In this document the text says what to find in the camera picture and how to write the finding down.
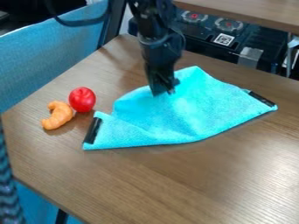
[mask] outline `blue towel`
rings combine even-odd
[[[153,97],[140,87],[115,102],[111,115],[96,112],[102,124],[85,150],[185,144],[203,140],[269,111],[248,90],[214,79],[197,66],[177,71],[180,85],[172,95]]]

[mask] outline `black machine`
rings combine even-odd
[[[186,37],[188,51],[272,74],[282,69],[288,41],[284,31],[187,10],[177,10],[176,25]],[[137,31],[133,18],[129,33]]]

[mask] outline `toy croissant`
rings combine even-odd
[[[65,102],[52,101],[48,104],[48,108],[52,110],[51,117],[41,121],[46,130],[55,130],[73,118],[73,110]]]

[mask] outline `wooden shelf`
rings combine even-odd
[[[179,0],[177,7],[299,34],[297,0]]]

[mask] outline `qr code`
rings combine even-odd
[[[218,35],[218,37],[213,42],[222,46],[229,46],[233,42],[233,40],[233,36],[220,33],[220,35]]]

